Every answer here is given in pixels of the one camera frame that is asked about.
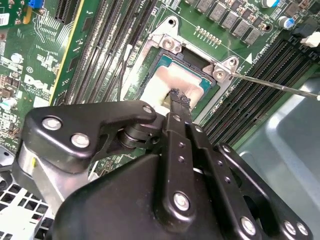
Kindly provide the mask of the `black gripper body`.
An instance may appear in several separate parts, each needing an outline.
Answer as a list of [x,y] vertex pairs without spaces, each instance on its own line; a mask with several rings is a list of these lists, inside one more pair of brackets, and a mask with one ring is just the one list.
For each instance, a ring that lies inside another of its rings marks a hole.
[[167,231],[153,208],[158,160],[138,158],[72,193],[60,206],[54,240],[213,240],[216,219],[203,177],[192,173],[196,218],[182,233]]

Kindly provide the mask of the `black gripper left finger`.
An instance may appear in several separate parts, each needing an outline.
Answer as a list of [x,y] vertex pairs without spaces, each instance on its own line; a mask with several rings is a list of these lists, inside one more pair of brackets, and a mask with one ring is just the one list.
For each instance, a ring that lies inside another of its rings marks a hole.
[[165,227],[196,216],[193,148],[177,92],[167,115],[141,100],[40,107],[24,121],[21,166],[54,219],[75,191],[139,158],[158,161],[153,212]]

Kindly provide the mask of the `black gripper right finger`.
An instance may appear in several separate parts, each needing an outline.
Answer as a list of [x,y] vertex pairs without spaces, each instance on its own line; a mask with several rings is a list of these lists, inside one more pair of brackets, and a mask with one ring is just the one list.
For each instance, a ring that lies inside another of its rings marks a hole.
[[222,234],[227,240],[312,240],[307,224],[227,144],[211,145],[191,120],[189,100],[181,110],[191,140],[193,162],[204,181]]

